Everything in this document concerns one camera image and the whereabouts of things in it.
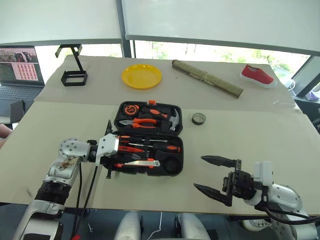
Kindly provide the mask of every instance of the white shoe sole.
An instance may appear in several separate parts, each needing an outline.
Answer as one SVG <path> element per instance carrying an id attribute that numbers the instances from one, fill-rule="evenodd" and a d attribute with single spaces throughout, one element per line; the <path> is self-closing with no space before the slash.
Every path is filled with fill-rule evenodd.
<path id="1" fill-rule="evenodd" d="M 241 78 L 241 79 L 244 79 L 244 80 L 246 80 L 246 81 L 248 81 L 248 82 L 250 82 L 250 83 L 257 84 L 257 85 L 259 85 L 259 86 L 261 86 L 261 87 L 264 87 L 264 88 L 266 88 L 266 89 L 275 88 L 275 87 L 277 86 L 277 84 L 278 84 L 278 83 L 277 83 L 277 80 L 275 80 L 275 79 L 273 79 L 272 83 L 270 83 L 270 84 L 264 84 L 264 83 L 262 83 L 262 82 L 259 82 L 259 81 L 257 81 L 257 80 L 254 80 L 254 79 L 252 79 L 252 78 L 250 78 L 250 77 L 244 76 L 244 75 L 242 75 L 242 73 L 240 73 L 240 78 Z"/>
<path id="2" fill-rule="evenodd" d="M 247 229 L 248 231 L 251 231 L 251 232 L 259 232 L 262 229 L 271 227 L 271 223 L 269 223 L 267 221 L 263 221 L 264 223 L 259 226 L 257 226 L 256 223 L 254 223 L 253 221 L 254 220 L 242 220 L 241 224 L 245 229 Z"/>

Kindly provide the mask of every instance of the dark floor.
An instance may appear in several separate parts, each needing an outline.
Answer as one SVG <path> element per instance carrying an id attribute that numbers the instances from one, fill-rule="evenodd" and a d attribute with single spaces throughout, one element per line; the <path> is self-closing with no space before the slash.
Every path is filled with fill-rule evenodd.
<path id="1" fill-rule="evenodd" d="M 23 216 L 26 205 L 8 204 L 0 206 L 0 240 L 10 240 Z M 79 229 L 81 240 L 112 240 L 117 227 L 127 213 L 124 210 L 100 210 L 92 209 L 90 214 L 83 219 Z M 141 211 L 143 216 L 144 232 L 142 240 L 146 240 L 150 234 L 159 228 L 160 212 Z M 176 213 L 164 212 L 162 214 L 161 231 L 153 235 L 155 238 L 175 237 L 175 216 Z M 224 215 L 197 214 L 207 230 L 216 229 L 220 240 L 270 240 L 277 239 L 270 228 L 259 232 L 251 232 L 242 228 L 237 221 L 228 221 Z M 60 221 L 64 225 L 63 240 L 69 240 L 74 215 L 64 213 Z"/>

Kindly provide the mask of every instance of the metal mount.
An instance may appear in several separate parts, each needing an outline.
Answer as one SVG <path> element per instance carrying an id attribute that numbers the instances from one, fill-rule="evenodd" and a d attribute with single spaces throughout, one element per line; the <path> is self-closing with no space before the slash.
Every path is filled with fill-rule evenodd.
<path id="1" fill-rule="evenodd" d="M 79 71 L 64 71 L 62 78 L 61 78 L 61 82 L 64 86 L 68 87 L 68 86 L 84 86 L 86 85 L 87 82 L 87 77 L 88 74 L 86 71 L 84 71 L 84 69 L 81 66 L 81 63 L 79 61 L 79 54 L 82 50 L 82 45 L 81 44 L 62 44 L 59 46 L 59 48 L 57 49 L 55 56 L 58 57 L 61 50 L 64 48 L 71 48 L 71 51 L 73 53 L 73 56 L 75 58 L 76 63 L 78 64 L 79 67 Z M 82 81 L 78 81 L 78 82 L 67 82 L 67 79 L 70 78 L 83 78 Z"/>

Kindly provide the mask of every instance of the rolled mat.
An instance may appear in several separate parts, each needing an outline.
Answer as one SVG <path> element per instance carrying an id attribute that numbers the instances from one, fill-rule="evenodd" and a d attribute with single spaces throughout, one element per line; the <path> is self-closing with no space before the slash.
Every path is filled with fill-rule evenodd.
<path id="1" fill-rule="evenodd" d="M 244 91 L 243 88 L 233 85 L 227 81 L 224 81 L 214 75 L 207 73 L 206 71 L 200 70 L 193 67 L 183 61 L 173 60 L 172 67 L 191 77 L 200 80 L 201 82 L 208 84 L 212 87 L 219 88 L 229 94 L 232 94 L 236 98 L 239 98 L 241 93 Z"/>

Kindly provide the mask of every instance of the yellow plate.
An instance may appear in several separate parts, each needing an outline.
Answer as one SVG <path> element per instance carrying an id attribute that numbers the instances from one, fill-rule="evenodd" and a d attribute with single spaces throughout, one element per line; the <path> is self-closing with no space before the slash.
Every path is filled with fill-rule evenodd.
<path id="1" fill-rule="evenodd" d="M 134 89 L 149 89 L 160 83 L 161 71 L 148 64 L 127 67 L 121 75 L 122 81 Z"/>

